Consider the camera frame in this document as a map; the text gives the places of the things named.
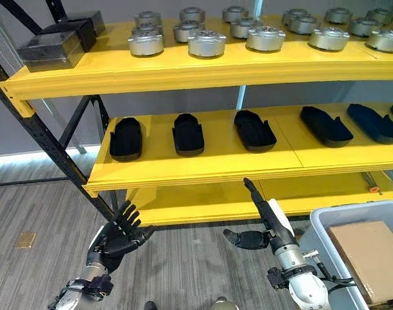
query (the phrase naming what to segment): cardboard box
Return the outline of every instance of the cardboard box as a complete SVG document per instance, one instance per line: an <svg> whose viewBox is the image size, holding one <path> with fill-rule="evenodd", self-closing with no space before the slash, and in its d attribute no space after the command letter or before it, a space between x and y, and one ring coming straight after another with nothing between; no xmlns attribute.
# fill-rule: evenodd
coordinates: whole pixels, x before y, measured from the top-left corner
<svg viewBox="0 0 393 310"><path fill-rule="evenodd" d="M366 303L393 300L393 234L384 222L331 227L329 235Z"/></svg>

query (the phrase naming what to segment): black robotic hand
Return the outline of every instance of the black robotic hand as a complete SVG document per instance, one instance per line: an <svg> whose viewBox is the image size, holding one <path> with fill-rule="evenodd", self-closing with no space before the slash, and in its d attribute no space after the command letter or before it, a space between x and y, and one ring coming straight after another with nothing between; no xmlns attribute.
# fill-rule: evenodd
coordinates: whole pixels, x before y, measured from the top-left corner
<svg viewBox="0 0 393 310"><path fill-rule="evenodd" d="M134 211L135 208L130 201L124 202L93 241L87 252L87 265L101 263L110 274L120 266L125 254L136 250L150 238L155 227L139 227L139 211Z"/></svg>

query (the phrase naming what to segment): robotic hand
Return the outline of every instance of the robotic hand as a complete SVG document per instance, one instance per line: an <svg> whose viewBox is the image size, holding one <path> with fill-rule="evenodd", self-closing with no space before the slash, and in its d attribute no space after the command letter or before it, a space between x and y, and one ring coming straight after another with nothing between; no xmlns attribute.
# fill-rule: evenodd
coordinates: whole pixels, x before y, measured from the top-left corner
<svg viewBox="0 0 393 310"><path fill-rule="evenodd" d="M61 290L49 310L92 309L108 296L113 284L109 274L119 266L125 254L143 245L153 234L154 226L139 227L138 211L126 201L115 216L100 228L87 252L86 266L78 279Z"/></svg>
<svg viewBox="0 0 393 310"><path fill-rule="evenodd" d="M248 178L244 180L245 187L251 192L252 201L258 209L266 231L245 231L236 233L225 229L223 234L230 243L236 247L248 250L264 249L270 244L272 252L276 256L281 269L270 268L268 280L274 289L289 289L291 297L300 309L331 310L328 302L328 293L335 289L352 286L352 278L337 279L331 276L323 263L318 260L317 251L303 254L299 248L294 232L287 217L272 199L264 201L255 185ZM313 258L317 266L324 274L324 278L318 278L315 268L308 264L306 258ZM337 286L329 292L322 281L330 281Z"/></svg>

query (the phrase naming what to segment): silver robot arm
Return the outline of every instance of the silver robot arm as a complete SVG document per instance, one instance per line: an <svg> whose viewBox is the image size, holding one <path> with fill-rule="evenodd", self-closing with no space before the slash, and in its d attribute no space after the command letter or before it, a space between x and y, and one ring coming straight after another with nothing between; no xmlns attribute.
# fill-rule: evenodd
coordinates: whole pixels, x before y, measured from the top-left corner
<svg viewBox="0 0 393 310"><path fill-rule="evenodd" d="M81 275L71 280L49 306L49 310L92 310L110 294L111 277L125 254L143 245L154 227L139 227L138 211L126 201L116 215L95 235Z"/></svg>
<svg viewBox="0 0 393 310"><path fill-rule="evenodd" d="M85 266L81 276L76 280L86 280L91 282L95 277L107 275L107 268L101 263L91 263ZM55 304L55 310L92 310L95 309L97 302L101 301L106 294L101 292L102 296L94 297L83 292L85 288L82 284L77 284L76 280L69 281L64 294L59 296Z"/></svg>

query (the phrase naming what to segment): metal frame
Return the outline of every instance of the metal frame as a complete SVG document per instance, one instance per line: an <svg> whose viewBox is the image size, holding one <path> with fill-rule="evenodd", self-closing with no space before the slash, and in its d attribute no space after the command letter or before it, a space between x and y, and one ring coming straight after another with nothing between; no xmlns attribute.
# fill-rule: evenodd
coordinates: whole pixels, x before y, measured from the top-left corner
<svg viewBox="0 0 393 310"><path fill-rule="evenodd" d="M56 22L58 22L61 18L66 17L66 12L60 0L46 0L46 3ZM14 0L0 0L0 4L3 5L14 17L16 17L20 22L22 22L22 24L24 24L34 34L37 34L41 31L41 27ZM7 79L8 74L5 72L4 68L0 64L0 81L6 81ZM66 153L67 145L72 139L74 131L76 130L77 125L80 122L81 116L83 115L84 111L87 108L87 105L90 102L93 104L95 109L98 110L100 123L97 124L99 128L100 140L103 139L104 132L107 129L109 117L100 95L84 96L77 108L75 109L73 116L71 117L65 128L65 122L62 119L64 131L59 140L54 137L54 135L50 132L50 130L43 123L43 121L41 121L41 119L36 113L29 113L29 117L22 117L22 115L20 115L19 111L12 103L12 101L10 101L8 96L6 96L6 94L1 90L1 88L0 100L4 103L6 108L15 116L15 118L20 122L20 124L26 129L26 131L33 137L37 144L50 156L50 158L64 172L64 174L66 174L66 179L71 180L72 183L86 196L87 199L89 199L89 201L94 205L94 207L107 220L111 219L114 215L113 211L117 211L116 192L110 192L113 211L102 199L102 197L98 196L96 198L92 198L89 193L87 193L82 187L82 185L87 183L87 177L80 171L74 161ZM79 149L81 153L85 153L84 148L78 146L77 149Z"/></svg>
<svg viewBox="0 0 393 310"><path fill-rule="evenodd" d="M15 3L14 0L0 0L0 5L5 7L33 34L38 34L40 31L42 31L42 28L17 3Z"/></svg>
<svg viewBox="0 0 393 310"><path fill-rule="evenodd" d="M15 50L15 45L11 40L11 37L8 35L8 32L4 28L2 22L0 21L0 55L4 58L4 63L12 71L16 72L23 67L23 62ZM60 127L64 130L66 128L66 121L57 110L53 101L50 99L40 99L43 105L47 108L49 113L51 113L52 117L57 121ZM72 137L73 146L79 151L80 154L86 154L86 149L80 146L77 138L75 136Z"/></svg>
<svg viewBox="0 0 393 310"><path fill-rule="evenodd" d="M8 74L4 71L0 64L0 81L6 81L7 79ZM109 208L109 206L102 199L102 197L98 196L97 198L93 198L89 195L89 193L85 191L82 185L87 183L86 176L80 171L74 161L66 153L66 149L63 147L62 143L57 141L52 132L47 128L47 126L43 123L39 116L34 113L28 118L23 118L20 113L18 113L17 109L13 106L9 98L1 90L1 88L0 100L4 103L5 107L15 116L15 118L20 122L20 124L26 129L26 131L31 135L31 137L33 137L37 144L50 156L50 158L64 172L64 174L66 174L70 181L73 182L73 184L79 189L79 191L81 191L86 196L86 198L107 220L110 220L114 215L113 211ZM81 114L85 109L81 109L80 107L83 107L83 105L87 105L85 101L86 100L83 101L83 104L80 103L80 105L76 109L76 116L72 117L72 119L70 120L65 130L65 134L63 134L63 141L67 141L68 137L71 136L71 134L74 132L74 129L78 124L78 120L80 120Z"/></svg>
<svg viewBox="0 0 393 310"><path fill-rule="evenodd" d="M65 8L60 0L46 0L46 3L56 23L58 23L60 19L67 17Z"/></svg>

